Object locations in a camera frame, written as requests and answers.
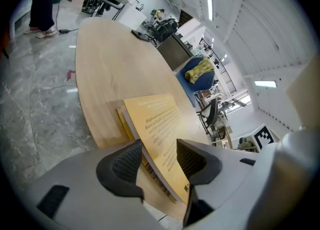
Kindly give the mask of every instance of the book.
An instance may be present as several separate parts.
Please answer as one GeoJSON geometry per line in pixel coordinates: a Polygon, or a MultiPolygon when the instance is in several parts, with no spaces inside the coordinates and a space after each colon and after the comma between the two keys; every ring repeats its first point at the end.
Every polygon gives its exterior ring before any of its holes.
{"type": "Polygon", "coordinates": [[[179,108],[170,94],[124,99],[123,116],[142,154],[170,194],[186,205],[190,183],[177,161],[177,139],[184,131],[179,108]]]}
{"type": "MultiPolygon", "coordinates": [[[[136,131],[131,119],[130,119],[130,116],[128,114],[128,111],[127,111],[126,107],[125,106],[118,107],[117,108],[117,112],[118,112],[120,121],[121,121],[121,123],[122,123],[122,125],[124,127],[124,130],[125,130],[126,134],[129,137],[129,140],[130,141],[134,141],[134,140],[140,139],[140,137],[139,137],[139,135],[138,135],[138,133],[137,133],[137,131],[136,131]]],[[[146,157],[144,156],[143,152],[142,152],[142,164],[146,168],[148,173],[151,175],[153,180],[158,184],[158,186],[161,188],[161,190],[165,193],[165,195],[168,196],[171,201],[176,203],[177,200],[171,195],[171,193],[166,188],[166,186],[161,182],[160,178],[158,177],[158,175],[156,174],[154,169],[148,163],[148,161],[147,161],[146,157]]]]}

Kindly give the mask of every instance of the white sneaker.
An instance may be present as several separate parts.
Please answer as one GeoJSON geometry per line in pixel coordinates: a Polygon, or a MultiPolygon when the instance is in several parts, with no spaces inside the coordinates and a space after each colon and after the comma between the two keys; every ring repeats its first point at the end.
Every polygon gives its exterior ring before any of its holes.
{"type": "Polygon", "coordinates": [[[38,33],[40,30],[38,27],[29,27],[28,29],[26,29],[23,33],[25,35],[28,35],[28,34],[32,34],[32,33],[38,33]]]}
{"type": "Polygon", "coordinates": [[[54,36],[56,33],[57,33],[57,30],[55,29],[55,27],[51,26],[47,31],[38,32],[35,37],[41,39],[41,38],[45,38],[45,37],[54,36]]]}

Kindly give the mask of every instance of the desk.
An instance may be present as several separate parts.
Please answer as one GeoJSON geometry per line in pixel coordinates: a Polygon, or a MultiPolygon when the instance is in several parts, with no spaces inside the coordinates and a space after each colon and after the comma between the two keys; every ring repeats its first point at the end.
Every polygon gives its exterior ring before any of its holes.
{"type": "MultiPolygon", "coordinates": [[[[98,148],[129,141],[116,108],[123,99],[170,93],[179,107],[188,131],[182,139],[209,144],[205,130],[172,70],[149,42],[137,39],[131,30],[99,17],[84,20],[79,28],[76,52],[76,84],[82,111],[98,148]]],[[[137,186],[145,201],[177,219],[187,206],[174,204],[151,178],[144,166],[137,186]]]]}

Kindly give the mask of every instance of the gray tile floor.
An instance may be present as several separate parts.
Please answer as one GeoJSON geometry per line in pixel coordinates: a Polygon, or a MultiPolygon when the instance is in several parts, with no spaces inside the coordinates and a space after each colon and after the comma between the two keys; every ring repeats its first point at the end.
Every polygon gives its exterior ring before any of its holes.
{"type": "MultiPolygon", "coordinates": [[[[80,12],[81,0],[60,3],[59,29],[75,29],[89,15],[80,12]]],[[[53,6],[56,18],[58,5],[53,6]]],[[[62,160],[96,149],[79,102],[74,74],[78,31],[37,39],[24,35],[24,17],[8,48],[9,60],[0,60],[0,156],[17,192],[62,160]]],[[[165,229],[182,222],[145,203],[165,229]]]]}

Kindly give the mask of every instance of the metal rack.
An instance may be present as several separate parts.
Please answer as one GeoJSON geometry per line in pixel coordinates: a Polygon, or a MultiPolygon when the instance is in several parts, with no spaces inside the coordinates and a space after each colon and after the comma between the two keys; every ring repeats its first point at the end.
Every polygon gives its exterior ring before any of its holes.
{"type": "Polygon", "coordinates": [[[222,64],[222,61],[220,58],[217,56],[217,54],[214,52],[212,47],[202,38],[200,41],[200,45],[204,48],[204,50],[208,53],[210,57],[214,57],[216,63],[215,65],[218,66],[218,70],[226,84],[226,86],[229,89],[230,93],[234,93],[237,91],[233,81],[230,78],[230,75],[228,74],[228,71],[226,70],[224,64],[222,64]]]}

